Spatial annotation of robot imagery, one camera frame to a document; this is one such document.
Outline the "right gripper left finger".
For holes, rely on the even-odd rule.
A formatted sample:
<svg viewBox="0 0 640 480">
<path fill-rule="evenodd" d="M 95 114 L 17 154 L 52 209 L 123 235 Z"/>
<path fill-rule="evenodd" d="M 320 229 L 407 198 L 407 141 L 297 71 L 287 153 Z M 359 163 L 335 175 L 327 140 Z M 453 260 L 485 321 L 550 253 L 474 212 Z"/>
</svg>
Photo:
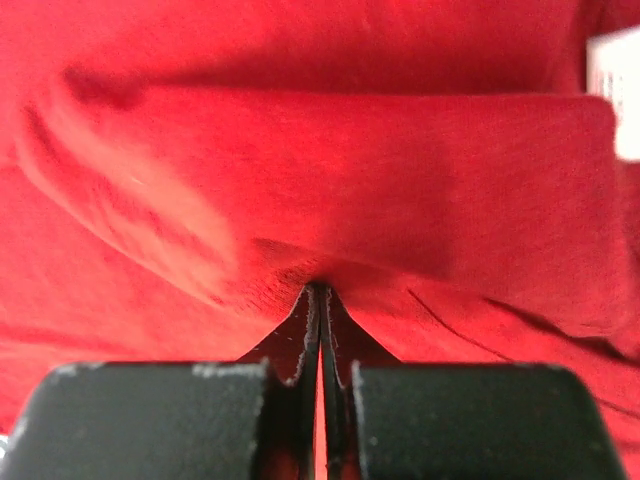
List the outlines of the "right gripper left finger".
<svg viewBox="0 0 640 480">
<path fill-rule="evenodd" d="M 34 390 L 5 479 L 310 479 L 318 290 L 233 362 L 78 362 Z"/>
</svg>

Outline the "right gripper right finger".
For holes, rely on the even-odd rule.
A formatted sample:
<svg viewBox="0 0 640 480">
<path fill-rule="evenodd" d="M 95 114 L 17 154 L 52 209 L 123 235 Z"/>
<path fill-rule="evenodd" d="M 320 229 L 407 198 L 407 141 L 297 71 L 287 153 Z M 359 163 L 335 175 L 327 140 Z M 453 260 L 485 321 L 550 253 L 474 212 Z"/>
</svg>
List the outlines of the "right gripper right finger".
<svg viewBox="0 0 640 480">
<path fill-rule="evenodd" d="M 331 479 L 623 479 L 584 383 L 536 363 L 404 363 L 318 290 Z"/>
</svg>

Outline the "red t-shirt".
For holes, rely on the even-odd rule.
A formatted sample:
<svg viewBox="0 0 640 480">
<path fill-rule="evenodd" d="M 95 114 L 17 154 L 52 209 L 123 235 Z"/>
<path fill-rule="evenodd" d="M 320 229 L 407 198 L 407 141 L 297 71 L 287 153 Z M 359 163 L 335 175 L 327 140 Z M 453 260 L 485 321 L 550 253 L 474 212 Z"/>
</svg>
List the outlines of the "red t-shirt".
<svg viewBox="0 0 640 480">
<path fill-rule="evenodd" d="M 545 362 L 639 475 L 635 1 L 5 1 L 1 430 L 68 362 L 233 359 L 310 281 L 405 361 Z"/>
</svg>

